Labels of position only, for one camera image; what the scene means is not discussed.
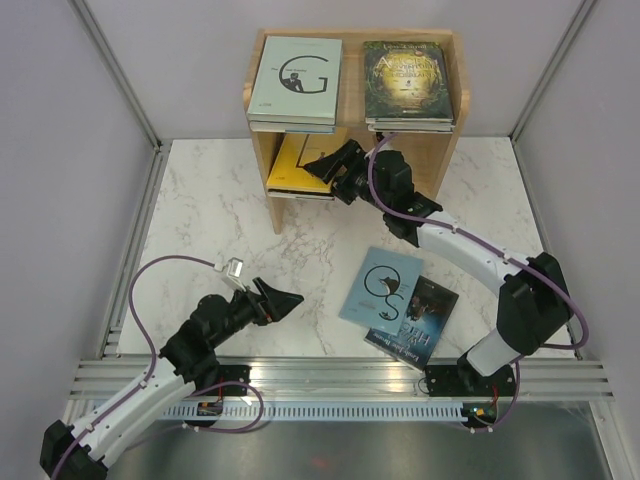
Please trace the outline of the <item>yellow paperback book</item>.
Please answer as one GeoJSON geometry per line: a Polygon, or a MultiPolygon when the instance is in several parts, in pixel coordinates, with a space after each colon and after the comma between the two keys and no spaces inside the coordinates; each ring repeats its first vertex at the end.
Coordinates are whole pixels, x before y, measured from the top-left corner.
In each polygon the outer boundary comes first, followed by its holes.
{"type": "Polygon", "coordinates": [[[267,191],[330,193],[330,187],[303,166],[334,153],[347,135],[347,128],[338,128],[334,134],[286,134],[267,179],[267,191]]]}

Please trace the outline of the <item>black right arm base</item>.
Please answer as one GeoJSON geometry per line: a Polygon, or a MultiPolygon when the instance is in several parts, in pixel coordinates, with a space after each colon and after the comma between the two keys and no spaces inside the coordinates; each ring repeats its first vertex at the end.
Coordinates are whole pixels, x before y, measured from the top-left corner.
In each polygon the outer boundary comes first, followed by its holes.
{"type": "Polygon", "coordinates": [[[453,364],[427,366],[425,380],[431,397],[493,398],[511,397],[517,381],[512,367],[503,366],[490,376],[482,376],[470,366],[453,364]]]}

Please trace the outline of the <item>pale green Gatsby book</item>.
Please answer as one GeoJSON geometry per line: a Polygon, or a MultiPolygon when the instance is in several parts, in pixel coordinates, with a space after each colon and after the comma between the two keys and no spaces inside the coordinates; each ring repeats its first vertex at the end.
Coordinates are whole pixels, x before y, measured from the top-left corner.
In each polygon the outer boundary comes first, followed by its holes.
{"type": "Polygon", "coordinates": [[[266,38],[247,109],[250,121],[333,126],[336,123],[343,42],[266,38]]]}

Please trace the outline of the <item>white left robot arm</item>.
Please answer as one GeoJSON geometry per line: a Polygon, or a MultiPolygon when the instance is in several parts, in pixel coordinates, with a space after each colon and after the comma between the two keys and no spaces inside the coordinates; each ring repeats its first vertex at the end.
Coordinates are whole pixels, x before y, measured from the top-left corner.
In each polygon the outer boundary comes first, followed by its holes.
{"type": "Polygon", "coordinates": [[[283,320],[304,298],[261,278],[231,298],[202,297],[148,363],[100,406],[72,423],[57,420],[44,433],[39,464],[51,479],[104,479],[127,447],[181,400],[240,387],[221,374],[216,350],[249,325],[283,320]]]}

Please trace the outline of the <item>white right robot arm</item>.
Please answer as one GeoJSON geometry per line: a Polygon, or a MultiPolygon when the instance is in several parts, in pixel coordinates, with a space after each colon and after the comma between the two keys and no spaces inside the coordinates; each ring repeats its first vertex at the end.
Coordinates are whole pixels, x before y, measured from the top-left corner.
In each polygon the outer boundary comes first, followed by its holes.
{"type": "Polygon", "coordinates": [[[383,213],[389,231],[464,270],[498,300],[495,328],[459,360],[458,385],[482,392],[502,367],[548,347],[573,316],[559,262],[548,253],[517,253],[462,227],[437,202],[419,193],[401,152],[354,140],[305,165],[345,204],[361,199],[383,213]]]}

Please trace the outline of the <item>purple Robinson Crusoe book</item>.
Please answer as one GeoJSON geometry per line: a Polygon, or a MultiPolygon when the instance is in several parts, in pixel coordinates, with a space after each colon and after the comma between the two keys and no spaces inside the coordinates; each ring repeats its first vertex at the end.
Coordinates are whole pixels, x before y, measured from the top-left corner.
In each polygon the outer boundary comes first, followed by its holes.
{"type": "Polygon", "coordinates": [[[452,133],[455,124],[439,121],[375,121],[368,123],[367,128],[374,132],[452,133]]]}

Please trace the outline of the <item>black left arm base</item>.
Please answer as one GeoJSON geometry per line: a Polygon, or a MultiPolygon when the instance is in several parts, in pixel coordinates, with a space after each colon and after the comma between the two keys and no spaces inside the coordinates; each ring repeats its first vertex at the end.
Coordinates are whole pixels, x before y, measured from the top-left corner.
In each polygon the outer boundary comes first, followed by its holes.
{"type": "Polygon", "coordinates": [[[246,385],[250,382],[250,375],[249,365],[222,365],[213,385],[204,393],[194,393],[194,396],[212,396],[216,400],[245,396],[248,393],[246,385]]]}

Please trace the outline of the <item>black Moon and Sixpence book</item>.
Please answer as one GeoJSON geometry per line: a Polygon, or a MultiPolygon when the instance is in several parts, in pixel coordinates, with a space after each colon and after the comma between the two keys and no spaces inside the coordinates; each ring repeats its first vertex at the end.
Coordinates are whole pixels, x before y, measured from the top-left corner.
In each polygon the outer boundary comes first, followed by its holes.
{"type": "Polygon", "coordinates": [[[334,200],[334,196],[331,193],[268,190],[267,195],[271,198],[283,198],[283,199],[324,200],[324,201],[334,200]]]}

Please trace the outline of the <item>light blue paperback book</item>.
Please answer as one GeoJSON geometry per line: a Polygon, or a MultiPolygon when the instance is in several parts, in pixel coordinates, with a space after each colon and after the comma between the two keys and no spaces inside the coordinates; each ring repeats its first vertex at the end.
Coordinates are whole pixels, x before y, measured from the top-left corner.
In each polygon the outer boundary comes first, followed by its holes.
{"type": "Polygon", "coordinates": [[[339,311],[348,322],[396,335],[424,261],[370,247],[339,311]]]}

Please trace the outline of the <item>blue 20000 Leagues book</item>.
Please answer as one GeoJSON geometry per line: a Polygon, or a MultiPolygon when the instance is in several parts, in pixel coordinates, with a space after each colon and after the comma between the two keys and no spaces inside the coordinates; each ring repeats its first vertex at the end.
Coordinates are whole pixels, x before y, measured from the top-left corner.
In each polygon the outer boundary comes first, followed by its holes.
{"type": "Polygon", "coordinates": [[[335,126],[329,125],[264,121],[250,121],[249,128],[252,132],[262,133],[334,134],[336,131],[335,126]]]}

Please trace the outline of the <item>dark Wuthering Heights book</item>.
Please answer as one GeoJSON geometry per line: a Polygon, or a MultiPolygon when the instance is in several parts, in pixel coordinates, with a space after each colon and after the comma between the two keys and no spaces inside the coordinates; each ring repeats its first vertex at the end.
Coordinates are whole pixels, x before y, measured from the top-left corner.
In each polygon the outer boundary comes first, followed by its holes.
{"type": "Polygon", "coordinates": [[[364,341],[409,367],[423,371],[459,295],[420,276],[396,335],[370,329],[364,341]]]}

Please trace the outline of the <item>green Alice Wonderland book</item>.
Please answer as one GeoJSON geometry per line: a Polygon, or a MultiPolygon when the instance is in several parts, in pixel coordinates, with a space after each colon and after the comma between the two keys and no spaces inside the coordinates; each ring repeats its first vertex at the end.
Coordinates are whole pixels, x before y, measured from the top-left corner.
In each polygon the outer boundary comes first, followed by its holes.
{"type": "Polygon", "coordinates": [[[444,51],[438,42],[363,44],[365,121],[443,131],[454,125],[444,51]]]}

